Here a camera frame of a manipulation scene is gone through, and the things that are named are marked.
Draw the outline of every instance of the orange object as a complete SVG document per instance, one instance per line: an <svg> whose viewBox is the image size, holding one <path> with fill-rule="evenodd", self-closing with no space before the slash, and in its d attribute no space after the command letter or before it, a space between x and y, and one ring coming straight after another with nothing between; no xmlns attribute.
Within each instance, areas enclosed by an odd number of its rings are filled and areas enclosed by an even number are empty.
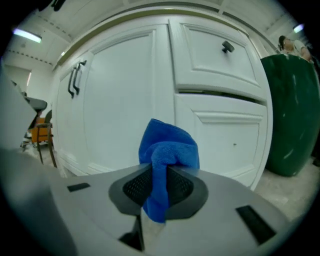
<svg viewBox="0 0 320 256"><path fill-rule="evenodd" d="M38 120L36 121L37 124L44 124L45 119L40 117L38 118ZM36 143L37 142L37 132L38 129L40 129L39 131L39 142L44 142L48 140L48 129L47 128L38 128L38 127L34 127L33 129L31 129L31 140L32 143Z"/></svg>

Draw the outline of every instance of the microfiber cloth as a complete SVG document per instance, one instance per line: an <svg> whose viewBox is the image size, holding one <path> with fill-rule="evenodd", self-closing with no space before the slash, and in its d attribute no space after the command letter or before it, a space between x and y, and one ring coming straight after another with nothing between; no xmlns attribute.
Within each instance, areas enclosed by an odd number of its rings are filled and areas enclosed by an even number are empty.
<svg viewBox="0 0 320 256"><path fill-rule="evenodd" d="M139 147L139 162L152 163L152 192L143 209L151 220L164 223L169 208L167 165L199 169L197 143L185 130L151 119Z"/></svg>

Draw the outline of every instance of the tiled floor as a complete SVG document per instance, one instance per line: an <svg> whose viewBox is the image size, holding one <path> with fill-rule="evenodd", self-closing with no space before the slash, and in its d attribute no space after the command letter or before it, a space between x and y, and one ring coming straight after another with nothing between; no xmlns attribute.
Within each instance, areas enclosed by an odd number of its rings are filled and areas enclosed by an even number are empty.
<svg viewBox="0 0 320 256"><path fill-rule="evenodd" d="M41 152L43 163L53 166L48 147L42 146ZM40 159L36 148L29 147L25 153ZM64 178L74 176L67 170L58 169ZM294 220L307 212L319 188L320 169L312 165L310 158L300 173L294 177L282 177L265 170L255 192L279 208L289 220Z"/></svg>

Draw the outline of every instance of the drawer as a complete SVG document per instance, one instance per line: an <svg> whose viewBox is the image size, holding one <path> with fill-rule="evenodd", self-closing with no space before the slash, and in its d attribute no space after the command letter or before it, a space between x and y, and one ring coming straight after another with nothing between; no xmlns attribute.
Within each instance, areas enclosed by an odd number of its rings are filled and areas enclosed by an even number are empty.
<svg viewBox="0 0 320 256"><path fill-rule="evenodd" d="M201 94L175 95L176 125L198 145L200 169L250 186L267 137L267 109L252 102Z"/></svg>
<svg viewBox="0 0 320 256"><path fill-rule="evenodd" d="M197 17L169 20L176 87L266 99L268 81L249 39L227 25ZM233 52L223 52L228 41Z"/></svg>

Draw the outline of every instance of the black rubber pad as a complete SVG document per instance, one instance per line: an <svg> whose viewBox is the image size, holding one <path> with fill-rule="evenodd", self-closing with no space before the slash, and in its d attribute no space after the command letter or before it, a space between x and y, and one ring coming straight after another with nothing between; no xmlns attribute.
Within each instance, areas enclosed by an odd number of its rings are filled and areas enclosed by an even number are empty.
<svg viewBox="0 0 320 256"><path fill-rule="evenodd" d="M268 241L276 233L268 226L268 224L252 209L251 206L243 206L236 209L248 229L259 245Z"/></svg>
<svg viewBox="0 0 320 256"><path fill-rule="evenodd" d="M89 187L90 185L88 183L80 183L80 184L68 186L67 188L70 192L74 192L74 191L83 190Z"/></svg>

